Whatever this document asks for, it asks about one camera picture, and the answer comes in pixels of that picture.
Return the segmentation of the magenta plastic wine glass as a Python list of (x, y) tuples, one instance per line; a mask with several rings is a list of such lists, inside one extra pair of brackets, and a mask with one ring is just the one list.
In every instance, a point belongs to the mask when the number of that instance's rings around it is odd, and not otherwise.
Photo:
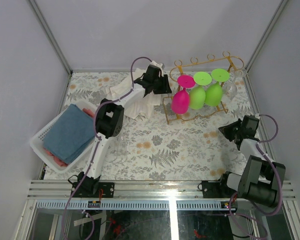
[(184, 114), (187, 112), (190, 105), (190, 96), (187, 89), (192, 88), (196, 83), (190, 75), (181, 75), (177, 79), (180, 90), (173, 96), (171, 109), (176, 114)]

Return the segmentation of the green plastic wine glass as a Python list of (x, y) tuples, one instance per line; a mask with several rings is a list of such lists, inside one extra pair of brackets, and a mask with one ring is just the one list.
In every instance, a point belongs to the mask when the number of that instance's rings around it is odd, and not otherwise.
[(229, 80), (230, 73), (222, 68), (216, 68), (211, 72), (211, 77), (216, 83), (211, 84), (206, 90), (205, 104), (216, 107), (220, 104), (223, 96), (221, 83)]
[(207, 86), (212, 82), (212, 77), (208, 72), (199, 71), (193, 76), (194, 82), (197, 84), (190, 93), (189, 107), (193, 110), (201, 109), (206, 100), (206, 91), (203, 86)]

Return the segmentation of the gold wire wine glass rack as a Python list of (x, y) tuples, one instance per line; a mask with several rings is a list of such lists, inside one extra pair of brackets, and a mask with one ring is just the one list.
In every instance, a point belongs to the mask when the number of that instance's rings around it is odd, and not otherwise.
[[(177, 90), (173, 96), (166, 96), (162, 100), (168, 124), (179, 120), (188, 122), (197, 118), (209, 118), (229, 111), (222, 101), (225, 83), (229, 81), (231, 72), (243, 70), (245, 63), (228, 51), (224, 51), (221, 58), (216, 58), (213, 54), (208, 54), (206, 58), (206, 61), (199, 61), (197, 57), (192, 57), (190, 64), (183, 64), (180, 59), (174, 62), (175, 67), (170, 70), (169, 77), (177, 83)], [(194, 75), (184, 72), (185, 68), (223, 60), (228, 62), (227, 69), (215, 68), (211, 72), (200, 70)]]

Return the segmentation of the clear wine glass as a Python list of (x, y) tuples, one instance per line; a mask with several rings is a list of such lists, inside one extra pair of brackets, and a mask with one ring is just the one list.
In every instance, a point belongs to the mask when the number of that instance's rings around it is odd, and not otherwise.
[(232, 71), (232, 80), (228, 80), (222, 87), (223, 96), (222, 100), (224, 102), (231, 102), (238, 93), (238, 87), (236, 86), (236, 80), (238, 78), (243, 78), (247, 75), (247, 70), (245, 68)]
[(118, 156), (126, 156), (128, 152), (128, 143), (123, 134), (117, 137), (116, 150)]

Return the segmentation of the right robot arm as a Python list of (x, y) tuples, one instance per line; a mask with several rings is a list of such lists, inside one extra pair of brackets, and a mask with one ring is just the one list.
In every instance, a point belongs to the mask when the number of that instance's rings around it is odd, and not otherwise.
[(246, 166), (241, 175), (230, 171), (223, 173), (217, 189), (223, 197), (230, 197), (236, 191), (239, 198), (276, 209), (283, 200), (286, 167), (273, 162), (263, 150), (262, 141), (256, 138), (259, 122), (258, 117), (245, 115), (243, 119), (218, 128), (244, 155)]

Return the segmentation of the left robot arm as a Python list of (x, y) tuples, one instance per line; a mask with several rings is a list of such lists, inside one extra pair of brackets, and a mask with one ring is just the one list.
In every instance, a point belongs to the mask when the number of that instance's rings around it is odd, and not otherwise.
[(140, 77), (131, 80), (129, 88), (117, 99), (105, 98), (101, 101), (93, 119), (96, 137), (83, 170), (84, 180), (90, 178), (99, 181), (108, 148), (123, 128), (125, 110), (151, 93), (162, 95), (172, 92), (168, 75), (164, 74), (163, 69), (163, 63), (152, 61)]

